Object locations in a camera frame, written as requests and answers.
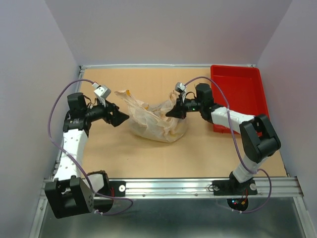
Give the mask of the white plastic bag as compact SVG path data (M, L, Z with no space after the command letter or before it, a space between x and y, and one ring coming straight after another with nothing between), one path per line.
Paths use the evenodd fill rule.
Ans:
M165 115L176 105L175 91L170 92L166 101L156 105L136 99L129 90L116 91L115 95L126 103L129 128L136 136L172 143L186 133L188 125L185 119L170 118Z

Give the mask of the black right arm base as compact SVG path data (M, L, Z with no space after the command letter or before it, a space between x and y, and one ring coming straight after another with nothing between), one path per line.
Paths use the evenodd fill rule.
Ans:
M255 181L250 179L246 182L239 183L233 179L214 180L212 182L212 189L215 196L238 196L238 195L257 195L258 191Z

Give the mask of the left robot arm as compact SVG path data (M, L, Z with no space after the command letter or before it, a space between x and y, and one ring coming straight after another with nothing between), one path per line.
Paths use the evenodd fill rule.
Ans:
M117 197L110 186L107 173L86 173L82 168L83 153L92 122L104 120L114 127L129 119L119 107L106 101L94 106L86 104L83 93L67 97L69 110L63 124L63 145L59 167L53 181L45 185L45 195L56 218L66 218L87 213L111 215Z

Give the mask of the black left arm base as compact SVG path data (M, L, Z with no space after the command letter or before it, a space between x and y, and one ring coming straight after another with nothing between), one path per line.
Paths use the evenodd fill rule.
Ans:
M126 181L123 180L110 180L108 185L104 185L98 193L115 197L124 197L126 193Z

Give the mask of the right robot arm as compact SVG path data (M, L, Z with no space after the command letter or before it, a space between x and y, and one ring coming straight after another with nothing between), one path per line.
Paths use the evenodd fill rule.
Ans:
M189 112L199 112L209 123L222 125L233 133L241 135L244 156L238 167L227 180L214 180L215 195L241 195L244 191L256 194L252 181L262 163L281 147L281 142L268 116L247 115L230 110L228 106L215 103L211 87L206 83L196 86L196 96L186 98L186 86L178 82L175 90L179 93L176 104L166 113L167 117L185 119Z

